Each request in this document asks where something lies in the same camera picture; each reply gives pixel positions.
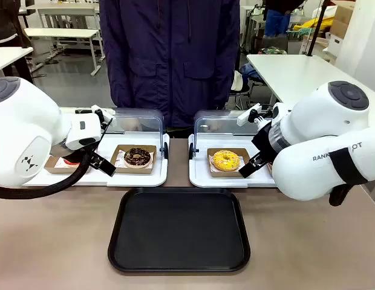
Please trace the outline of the large black serving tray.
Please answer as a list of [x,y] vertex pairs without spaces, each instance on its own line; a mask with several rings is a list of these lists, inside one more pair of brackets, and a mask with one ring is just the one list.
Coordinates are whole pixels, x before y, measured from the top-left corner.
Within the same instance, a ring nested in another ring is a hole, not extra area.
[[224,188],[134,188],[120,201],[108,260],[124,273],[235,272],[250,259],[237,197]]

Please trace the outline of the background person in blue jeans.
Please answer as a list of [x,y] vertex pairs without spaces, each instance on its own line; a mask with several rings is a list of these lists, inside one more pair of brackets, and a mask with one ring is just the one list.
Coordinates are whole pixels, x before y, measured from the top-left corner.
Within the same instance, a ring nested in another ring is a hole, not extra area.
[[265,20],[264,37],[283,36],[289,28],[292,11],[305,0],[265,0],[263,19]]

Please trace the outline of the colourful patterned bag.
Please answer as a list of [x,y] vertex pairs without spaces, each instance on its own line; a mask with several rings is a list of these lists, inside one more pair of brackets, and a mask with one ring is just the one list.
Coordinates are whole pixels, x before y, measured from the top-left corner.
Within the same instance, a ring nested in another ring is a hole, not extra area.
[[258,54],[279,54],[279,55],[286,55],[286,50],[282,50],[277,47],[268,47],[268,48],[262,48],[258,51]]

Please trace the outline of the yellow glazed donut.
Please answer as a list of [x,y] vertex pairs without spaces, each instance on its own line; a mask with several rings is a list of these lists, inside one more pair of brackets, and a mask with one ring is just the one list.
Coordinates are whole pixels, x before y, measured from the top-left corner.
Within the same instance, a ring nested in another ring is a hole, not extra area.
[[219,150],[212,156],[212,164],[216,169],[223,172],[236,170],[240,165],[239,156],[229,150]]

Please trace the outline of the person in navy jacket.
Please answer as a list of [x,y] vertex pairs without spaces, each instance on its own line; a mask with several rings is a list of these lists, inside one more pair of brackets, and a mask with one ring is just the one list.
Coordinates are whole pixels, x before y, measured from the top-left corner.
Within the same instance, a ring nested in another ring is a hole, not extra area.
[[109,90],[186,128],[225,107],[240,45],[240,0],[99,0]]

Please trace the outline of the chocolate donut with pale sprinkles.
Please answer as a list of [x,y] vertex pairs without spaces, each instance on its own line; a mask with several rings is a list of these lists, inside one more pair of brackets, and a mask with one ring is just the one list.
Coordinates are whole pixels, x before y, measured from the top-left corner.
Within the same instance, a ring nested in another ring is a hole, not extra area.
[[141,169],[147,167],[150,164],[152,155],[146,149],[133,147],[125,152],[123,158],[127,167],[133,169]]

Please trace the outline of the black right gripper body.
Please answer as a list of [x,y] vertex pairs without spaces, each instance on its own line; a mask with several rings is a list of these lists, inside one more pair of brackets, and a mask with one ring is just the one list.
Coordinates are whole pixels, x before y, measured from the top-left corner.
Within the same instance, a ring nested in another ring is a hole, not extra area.
[[275,158],[278,154],[269,141],[270,129],[271,123],[267,123],[258,130],[258,133],[252,139],[252,143],[258,149],[261,158]]

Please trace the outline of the white display tray base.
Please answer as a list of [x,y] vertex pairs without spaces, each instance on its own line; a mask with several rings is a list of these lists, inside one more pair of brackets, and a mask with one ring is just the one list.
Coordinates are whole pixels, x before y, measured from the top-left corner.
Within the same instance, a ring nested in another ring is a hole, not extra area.
[[111,160],[118,145],[153,145],[157,148],[157,157],[150,174],[115,173],[110,177],[100,170],[90,169],[77,183],[77,186],[107,187],[156,187],[166,181],[168,160],[161,156],[160,146],[169,145],[169,135],[160,137],[158,132],[127,132],[125,134],[107,133],[98,146],[97,153]]
[[210,175],[209,164],[206,153],[196,154],[196,157],[189,159],[190,182],[202,188],[249,188],[249,187],[275,187],[276,184],[267,166],[259,169],[248,178],[214,178]]

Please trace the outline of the large white table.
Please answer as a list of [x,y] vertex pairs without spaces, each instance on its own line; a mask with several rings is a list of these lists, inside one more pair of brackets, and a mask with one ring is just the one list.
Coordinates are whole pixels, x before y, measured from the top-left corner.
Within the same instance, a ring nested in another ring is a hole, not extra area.
[[319,85],[342,76],[341,70],[318,56],[249,54],[247,60],[271,90],[271,105],[294,104]]

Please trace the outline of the long white bench table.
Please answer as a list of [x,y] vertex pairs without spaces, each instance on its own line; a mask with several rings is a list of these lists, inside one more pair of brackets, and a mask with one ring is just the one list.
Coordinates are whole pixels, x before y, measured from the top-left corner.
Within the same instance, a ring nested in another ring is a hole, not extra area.
[[105,59],[105,53],[102,45],[102,39],[98,29],[76,29],[76,28],[26,28],[25,33],[29,37],[55,37],[55,38],[71,38],[71,39],[85,39],[88,41],[93,59],[94,69],[91,76],[94,77],[100,70],[101,65],[96,61],[95,49],[93,46],[93,39],[99,41],[99,48],[101,52],[100,60]]

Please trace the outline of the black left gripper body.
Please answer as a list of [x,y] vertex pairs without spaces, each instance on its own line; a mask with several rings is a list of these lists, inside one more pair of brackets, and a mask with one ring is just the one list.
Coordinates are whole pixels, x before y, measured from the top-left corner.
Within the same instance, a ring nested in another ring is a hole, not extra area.
[[99,154],[97,153],[99,144],[100,144],[100,141],[96,141],[86,146],[83,146],[80,150],[81,156],[87,155],[90,158],[99,157]]

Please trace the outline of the brown paper donut box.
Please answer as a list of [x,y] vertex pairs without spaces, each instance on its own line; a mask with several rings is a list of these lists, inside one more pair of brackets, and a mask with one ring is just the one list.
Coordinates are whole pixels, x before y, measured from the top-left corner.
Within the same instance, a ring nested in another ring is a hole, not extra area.
[[[126,166],[124,162],[124,154],[127,152],[129,149],[133,147],[140,147],[142,149],[146,149],[149,151],[152,155],[151,162],[150,164],[141,169],[133,169],[129,168]],[[156,152],[156,146],[154,145],[129,145],[129,144],[119,144],[111,158],[111,164],[113,164],[116,167],[116,173],[118,174],[139,174],[139,175],[149,175],[154,167],[154,163],[157,157],[157,152]]]
[[[236,153],[240,158],[240,165],[239,167],[230,172],[223,172],[215,168],[212,164],[212,156],[215,152],[219,150],[229,150]],[[207,159],[209,164],[209,171],[210,175],[214,178],[240,178],[241,174],[238,172],[239,169],[245,165],[246,162],[250,159],[250,156],[245,148],[209,148],[207,150]]]
[[74,173],[78,167],[67,167],[62,157],[50,156],[47,160],[44,169],[50,174],[70,174]]

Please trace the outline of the black slanted pole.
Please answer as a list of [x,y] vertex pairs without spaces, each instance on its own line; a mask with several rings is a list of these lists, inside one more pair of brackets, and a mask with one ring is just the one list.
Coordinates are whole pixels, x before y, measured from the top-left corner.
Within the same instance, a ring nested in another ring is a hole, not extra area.
[[318,22],[317,22],[317,25],[315,26],[315,30],[314,30],[313,37],[312,37],[312,40],[311,40],[311,43],[310,43],[310,47],[309,47],[309,49],[307,51],[307,54],[306,54],[306,56],[308,56],[308,57],[312,56],[312,52],[313,52],[313,49],[314,49],[314,46],[315,46],[315,43],[316,43],[316,39],[317,39],[318,34],[319,34],[319,30],[320,30],[320,27],[321,27],[321,24],[322,24],[322,20],[324,18],[326,8],[328,6],[328,2],[329,2],[329,0],[323,0],[323,2],[322,2],[321,10],[320,10],[319,17],[318,17]]

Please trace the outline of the black stool with cloths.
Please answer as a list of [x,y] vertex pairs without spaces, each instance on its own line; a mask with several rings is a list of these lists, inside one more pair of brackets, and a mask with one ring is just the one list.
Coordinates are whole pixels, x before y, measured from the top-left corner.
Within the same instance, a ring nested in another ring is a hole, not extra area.
[[254,87],[266,86],[265,81],[250,63],[242,65],[234,72],[230,96],[235,99],[235,107],[241,111],[249,108]]

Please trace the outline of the white table with white leg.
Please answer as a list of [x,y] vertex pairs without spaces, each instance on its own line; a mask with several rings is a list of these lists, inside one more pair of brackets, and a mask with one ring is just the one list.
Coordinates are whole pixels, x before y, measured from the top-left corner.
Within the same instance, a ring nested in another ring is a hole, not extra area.
[[25,59],[25,56],[32,52],[32,47],[0,47],[0,77],[5,76],[4,68],[14,64],[19,76],[33,84],[31,72]]

